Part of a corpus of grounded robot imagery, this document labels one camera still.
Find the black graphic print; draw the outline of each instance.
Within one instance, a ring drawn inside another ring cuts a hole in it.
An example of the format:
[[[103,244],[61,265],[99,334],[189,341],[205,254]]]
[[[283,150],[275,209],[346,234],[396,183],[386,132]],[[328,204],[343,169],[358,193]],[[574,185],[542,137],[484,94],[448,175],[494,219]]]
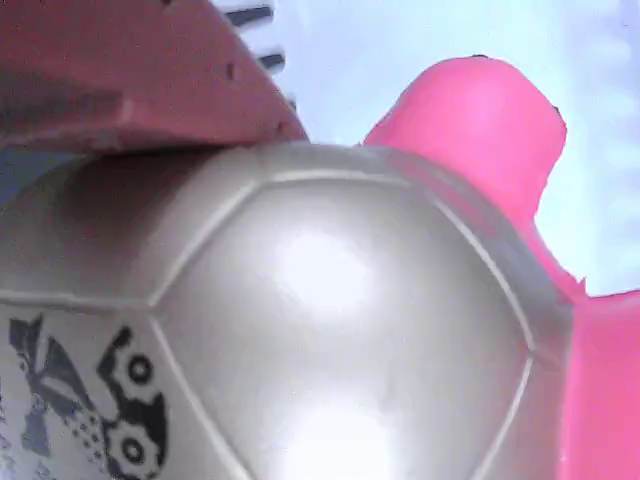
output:
[[[124,327],[98,363],[96,373],[117,405],[115,419],[102,416],[62,345],[42,338],[44,319],[12,318],[9,342],[31,392],[22,445],[41,457],[51,456],[46,414],[57,415],[87,461],[112,478],[150,480],[158,476],[167,455],[164,396],[154,384],[151,360],[135,349],[133,333]],[[44,359],[38,358],[45,342]]]

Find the ball panel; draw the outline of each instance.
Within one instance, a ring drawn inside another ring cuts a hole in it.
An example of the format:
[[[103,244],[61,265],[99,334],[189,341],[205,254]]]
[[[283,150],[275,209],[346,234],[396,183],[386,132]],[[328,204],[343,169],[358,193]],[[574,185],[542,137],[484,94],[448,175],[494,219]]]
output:
[[[264,479],[286,478],[309,412],[332,404],[378,418],[392,478],[466,478],[528,355],[500,286],[432,203],[349,180],[261,191],[155,315]]]
[[[556,478],[564,384],[562,369],[534,357],[518,410],[479,480]]]
[[[243,155],[108,158],[45,176],[3,211],[0,289],[151,301],[202,230],[260,183],[257,162],[236,161]]]
[[[462,178],[432,162],[388,149],[378,149],[376,153],[426,187],[457,221],[471,230],[525,312],[536,351],[566,367],[572,332],[571,303],[555,288],[498,209]]]
[[[375,148],[291,143],[256,149],[269,181],[349,179],[409,185]]]

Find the dark red surface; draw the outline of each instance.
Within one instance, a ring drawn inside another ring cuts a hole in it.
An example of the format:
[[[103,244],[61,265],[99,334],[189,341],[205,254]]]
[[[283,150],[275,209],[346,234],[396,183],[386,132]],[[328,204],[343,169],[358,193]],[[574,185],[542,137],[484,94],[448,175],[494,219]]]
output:
[[[67,151],[305,139],[207,0],[0,3],[0,146]]]

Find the red object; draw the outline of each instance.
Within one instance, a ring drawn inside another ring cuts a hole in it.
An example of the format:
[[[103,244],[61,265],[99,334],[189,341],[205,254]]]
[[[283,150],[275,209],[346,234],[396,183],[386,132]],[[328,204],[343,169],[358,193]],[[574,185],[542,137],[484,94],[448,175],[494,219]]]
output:
[[[208,0],[0,3],[0,147],[122,151],[301,140]]]
[[[557,110],[516,68],[469,57],[441,62],[420,75],[365,144],[440,162],[475,185],[513,223],[574,303],[558,478],[637,480],[640,292],[588,297],[584,282],[564,271],[546,248],[533,220],[565,136]]]
[[[570,298],[584,295],[548,252],[533,224],[567,130],[524,75],[486,57],[427,69],[365,140],[417,153],[459,173],[493,201]]]

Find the soccer ball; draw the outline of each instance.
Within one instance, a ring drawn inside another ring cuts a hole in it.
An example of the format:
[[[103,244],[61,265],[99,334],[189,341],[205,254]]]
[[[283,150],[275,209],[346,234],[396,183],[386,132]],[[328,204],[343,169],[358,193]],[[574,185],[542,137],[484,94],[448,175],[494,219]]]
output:
[[[553,478],[568,306],[422,158],[79,160],[0,232],[1,478]]]

